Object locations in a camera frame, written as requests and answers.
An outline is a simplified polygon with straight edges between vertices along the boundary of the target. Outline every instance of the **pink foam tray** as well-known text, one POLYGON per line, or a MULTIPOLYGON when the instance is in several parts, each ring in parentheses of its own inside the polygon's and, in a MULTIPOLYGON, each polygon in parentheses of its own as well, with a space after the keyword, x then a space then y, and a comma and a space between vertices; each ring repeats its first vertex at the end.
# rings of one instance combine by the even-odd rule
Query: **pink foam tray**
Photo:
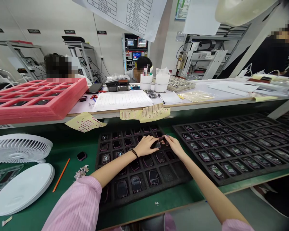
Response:
POLYGON ((0 91, 0 125, 64 119, 88 89, 85 78, 73 81, 34 80, 0 91))

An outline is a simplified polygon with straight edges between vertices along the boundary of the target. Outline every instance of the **dark hair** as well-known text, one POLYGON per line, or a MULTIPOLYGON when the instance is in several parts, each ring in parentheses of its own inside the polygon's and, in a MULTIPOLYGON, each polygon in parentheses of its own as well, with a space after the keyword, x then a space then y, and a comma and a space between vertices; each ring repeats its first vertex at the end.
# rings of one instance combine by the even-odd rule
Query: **dark hair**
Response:
POLYGON ((140 56, 137 59, 136 64, 137 64, 137 70, 144 69, 147 66, 149 66, 149 70, 150 70, 150 68, 152 67, 151 60, 148 57, 146 57, 146 56, 140 56))
POLYGON ((44 61, 47 78, 68 78, 72 73, 71 62, 67 57, 53 53, 46 55, 44 61))

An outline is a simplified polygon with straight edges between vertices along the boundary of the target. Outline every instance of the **green workbench surface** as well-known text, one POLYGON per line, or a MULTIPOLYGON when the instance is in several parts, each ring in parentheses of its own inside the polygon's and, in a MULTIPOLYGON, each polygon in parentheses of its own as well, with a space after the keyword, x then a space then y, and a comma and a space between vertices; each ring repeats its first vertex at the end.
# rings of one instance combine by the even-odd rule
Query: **green workbench surface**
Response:
MULTIPOLYGON (((163 127, 163 130, 167 134, 175 136, 170 127, 163 127)), ((54 180, 46 192, 32 205, 14 214, 13 219, 5 225, 4 230, 40 231, 42 229, 56 202, 74 182, 75 172, 84 165, 89 165, 89 174, 94 171, 99 134, 100 131, 90 133, 90 135, 80 134, 78 131, 65 131, 64 136, 57 133, 40 134, 54 142, 54 147, 46 158, 46 162, 52 164, 55 168, 56 174, 54 180), (82 162, 76 158, 76 155, 81 151, 86 152, 88 156, 82 162), (52 190, 68 158, 71 158, 71 160, 56 191, 53 193, 52 190)), ((35 165, 35 163, 24 164, 22 171, 33 165, 35 165)), ((12 164, 1 164, 0 169, 10 166, 12 166, 12 164)), ((289 175, 289 169, 222 186, 220 189, 223 193, 230 193, 285 175, 289 175)), ((204 197, 201 191, 195 181, 191 180, 188 183, 175 186, 126 206, 100 214, 97 230, 141 220, 202 200, 204 200, 204 197)), ((2 229, 1 222, 9 217, 10 216, 0 217, 0 230, 2 229)))

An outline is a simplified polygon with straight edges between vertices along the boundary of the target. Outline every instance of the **floor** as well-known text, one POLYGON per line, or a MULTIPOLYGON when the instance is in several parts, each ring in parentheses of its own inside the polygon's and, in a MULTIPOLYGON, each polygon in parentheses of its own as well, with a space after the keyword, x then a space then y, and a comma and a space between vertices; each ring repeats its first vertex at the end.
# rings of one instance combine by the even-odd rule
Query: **floor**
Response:
MULTIPOLYGON (((287 230, 289 219, 280 215, 257 197, 250 189, 227 195, 255 231, 287 230)), ((221 224, 205 201, 170 213, 177 231, 222 230, 221 224)))

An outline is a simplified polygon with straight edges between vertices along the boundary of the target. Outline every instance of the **pink striped sleeve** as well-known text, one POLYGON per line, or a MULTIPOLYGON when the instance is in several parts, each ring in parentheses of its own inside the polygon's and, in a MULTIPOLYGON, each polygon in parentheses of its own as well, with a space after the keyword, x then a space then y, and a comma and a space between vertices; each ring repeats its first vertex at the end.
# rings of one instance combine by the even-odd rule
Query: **pink striped sleeve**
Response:
POLYGON ((92 176, 75 181, 51 211, 42 231, 95 230, 101 193, 101 184, 92 176))
POLYGON ((222 225, 222 231, 254 231, 254 229, 243 221, 227 219, 222 225))

